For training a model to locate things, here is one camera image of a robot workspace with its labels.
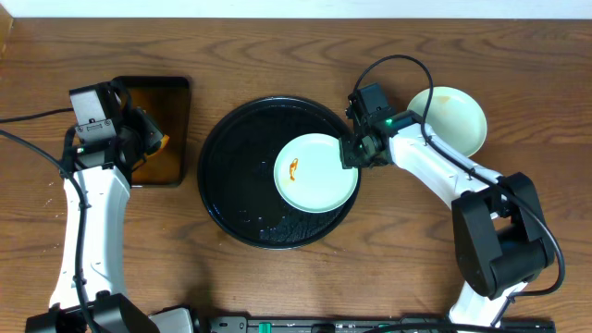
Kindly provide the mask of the orange green scrub sponge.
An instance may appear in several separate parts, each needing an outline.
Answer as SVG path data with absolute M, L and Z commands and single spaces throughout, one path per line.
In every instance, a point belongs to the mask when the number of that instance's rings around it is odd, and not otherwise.
M 169 137 L 164 135 L 157 143 L 147 149 L 145 156 L 147 158 L 152 158 L 153 156 L 158 155 L 167 146 L 168 141 Z

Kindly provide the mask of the light blue plate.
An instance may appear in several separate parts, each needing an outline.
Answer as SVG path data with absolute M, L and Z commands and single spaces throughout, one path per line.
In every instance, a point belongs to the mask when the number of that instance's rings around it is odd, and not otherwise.
M 337 138 L 309 133 L 288 142 L 279 152 L 273 171 L 282 199 L 305 213 L 320 214 L 345 204 L 360 176 L 342 166 Z
M 466 157 L 478 152 L 487 137 L 487 119 L 479 103 L 451 87 L 434 88 L 426 123 L 439 137 L 438 146 L 445 142 Z

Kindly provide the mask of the light blue plate top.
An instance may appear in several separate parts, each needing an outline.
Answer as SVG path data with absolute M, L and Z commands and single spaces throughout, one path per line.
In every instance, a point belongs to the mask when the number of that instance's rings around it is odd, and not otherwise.
M 451 87 L 434 88 L 426 123 L 439 137 L 438 146 L 445 142 L 466 157 L 478 152 L 487 137 L 487 119 L 479 103 Z

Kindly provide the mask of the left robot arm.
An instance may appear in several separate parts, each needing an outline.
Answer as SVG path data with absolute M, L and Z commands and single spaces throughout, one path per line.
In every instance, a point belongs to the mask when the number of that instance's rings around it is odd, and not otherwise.
M 46 313 L 27 319 L 28 332 L 193 332 L 186 306 L 145 314 L 128 297 L 123 224 L 132 173 L 162 150 L 167 136 L 130 89 L 138 77 L 70 91 L 76 125 L 57 161 L 68 201 L 60 274 Z

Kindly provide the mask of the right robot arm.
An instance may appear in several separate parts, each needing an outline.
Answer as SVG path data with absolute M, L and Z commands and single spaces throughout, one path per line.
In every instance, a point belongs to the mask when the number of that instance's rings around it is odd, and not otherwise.
M 395 165 L 450 208 L 464 284 L 448 318 L 500 328 L 510 303 L 557 260 L 534 183 L 522 173 L 504 177 L 455 151 L 422 116 L 396 112 L 376 83 L 354 89 L 348 100 L 354 132 L 339 140 L 342 165 Z

